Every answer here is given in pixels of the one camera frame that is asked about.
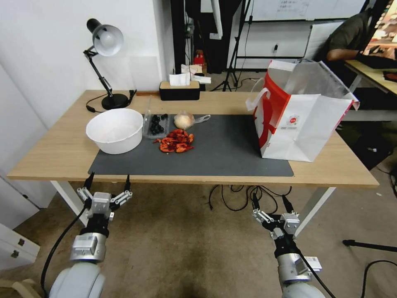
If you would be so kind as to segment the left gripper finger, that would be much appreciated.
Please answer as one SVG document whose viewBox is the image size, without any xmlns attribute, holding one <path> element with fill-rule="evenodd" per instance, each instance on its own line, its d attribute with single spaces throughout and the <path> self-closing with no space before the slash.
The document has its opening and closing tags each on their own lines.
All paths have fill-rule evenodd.
<svg viewBox="0 0 397 298">
<path fill-rule="evenodd" d="M 124 186 L 124 191 L 116 197 L 112 198 L 112 206 L 122 206 L 128 200 L 130 200 L 132 196 L 133 192 L 131 191 L 130 175 L 128 174 Z"/>
<path fill-rule="evenodd" d="M 83 187 L 77 189 L 77 194 L 84 202 L 84 204 L 91 204 L 93 195 L 90 192 L 90 188 L 93 182 L 95 172 L 91 172 L 89 177 L 85 180 Z"/>
</svg>

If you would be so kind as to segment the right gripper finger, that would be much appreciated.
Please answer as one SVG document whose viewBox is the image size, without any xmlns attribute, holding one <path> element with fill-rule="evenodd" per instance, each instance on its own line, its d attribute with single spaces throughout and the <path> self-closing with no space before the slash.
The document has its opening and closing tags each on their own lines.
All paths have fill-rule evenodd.
<svg viewBox="0 0 397 298">
<path fill-rule="evenodd" d="M 285 207 L 285 210 L 286 210 L 286 212 L 284 212 L 282 214 L 282 217 L 286 217 L 286 216 L 296 216 L 296 217 L 298 217 L 299 214 L 295 212 L 295 209 L 294 209 L 292 203 L 288 200 L 287 196 L 286 195 L 282 195 L 281 198 L 282 198 L 282 202 L 283 202 L 283 205 Z"/>
<path fill-rule="evenodd" d="M 277 227 L 277 221 L 274 220 L 274 218 L 270 217 L 267 213 L 261 211 L 260 205 L 259 205 L 259 200 L 257 198 L 256 193 L 252 195 L 252 215 L 253 217 L 261 223 L 261 225 L 264 228 L 276 228 Z"/>
</svg>

